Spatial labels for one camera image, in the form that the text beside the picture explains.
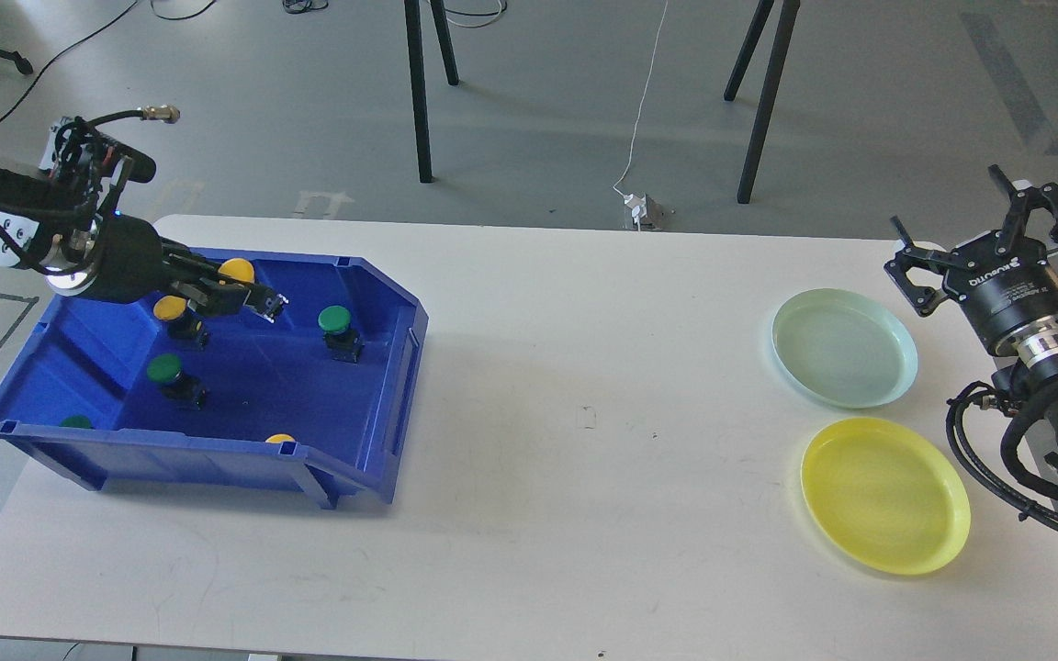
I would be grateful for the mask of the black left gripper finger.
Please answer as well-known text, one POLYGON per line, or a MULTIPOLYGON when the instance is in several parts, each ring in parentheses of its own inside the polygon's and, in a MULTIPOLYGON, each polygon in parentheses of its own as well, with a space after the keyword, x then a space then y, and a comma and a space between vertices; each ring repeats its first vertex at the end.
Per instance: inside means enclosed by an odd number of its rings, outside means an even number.
POLYGON ((182 284, 182 297, 203 318, 230 317, 247 309, 274 323, 282 313, 281 294, 257 282, 200 279, 182 284))
POLYGON ((185 246, 163 247, 165 293, 183 297, 202 317, 229 317, 247 310, 260 318, 277 318, 289 300, 252 275, 221 271, 221 263, 185 246))

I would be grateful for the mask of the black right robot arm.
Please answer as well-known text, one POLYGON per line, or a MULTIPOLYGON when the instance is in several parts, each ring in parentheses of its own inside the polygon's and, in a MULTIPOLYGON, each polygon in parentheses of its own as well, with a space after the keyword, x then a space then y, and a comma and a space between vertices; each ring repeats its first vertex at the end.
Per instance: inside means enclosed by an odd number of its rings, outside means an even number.
POLYGON ((1007 197, 999 229, 952 250, 920 247, 893 217, 900 247, 884 272, 920 317, 956 304, 984 351, 1008 359, 948 401, 959 464, 1017 511, 1058 532, 1058 184, 988 176, 1007 197))

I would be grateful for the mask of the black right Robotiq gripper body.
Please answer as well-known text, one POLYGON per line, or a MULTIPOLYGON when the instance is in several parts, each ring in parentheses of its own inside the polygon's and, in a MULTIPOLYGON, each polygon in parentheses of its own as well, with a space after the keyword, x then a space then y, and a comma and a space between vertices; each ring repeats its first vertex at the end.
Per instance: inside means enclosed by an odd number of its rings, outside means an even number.
POLYGON ((1044 243, 1018 240, 1008 255, 996 251, 996 237, 982 234, 957 244, 953 254, 970 269, 946 272, 946 293, 988 355, 1015 356, 1020 328, 1048 319, 1058 326, 1058 274, 1047 263, 1044 243))

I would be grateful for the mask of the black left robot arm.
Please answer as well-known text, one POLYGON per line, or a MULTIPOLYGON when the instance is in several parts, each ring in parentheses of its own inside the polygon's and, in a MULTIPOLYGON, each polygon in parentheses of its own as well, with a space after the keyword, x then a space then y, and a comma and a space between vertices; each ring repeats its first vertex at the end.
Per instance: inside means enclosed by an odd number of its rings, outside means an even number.
POLYGON ((102 130, 123 118, 176 124, 180 112, 162 105, 63 118, 43 166, 0 163, 0 267, 38 274, 63 297, 134 304, 163 293, 202 317, 249 310, 276 322, 288 300, 251 267, 222 267, 120 210, 126 185, 156 175, 151 157, 102 130))

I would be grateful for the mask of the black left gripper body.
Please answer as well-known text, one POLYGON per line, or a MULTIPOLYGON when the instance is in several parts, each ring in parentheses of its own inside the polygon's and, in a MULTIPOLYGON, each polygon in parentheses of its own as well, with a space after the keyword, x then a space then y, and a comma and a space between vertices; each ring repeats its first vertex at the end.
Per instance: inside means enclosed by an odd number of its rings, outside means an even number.
POLYGON ((115 215, 101 231, 93 267, 51 278, 58 296, 108 304, 133 304, 174 280, 165 264, 163 238, 150 222, 115 215))

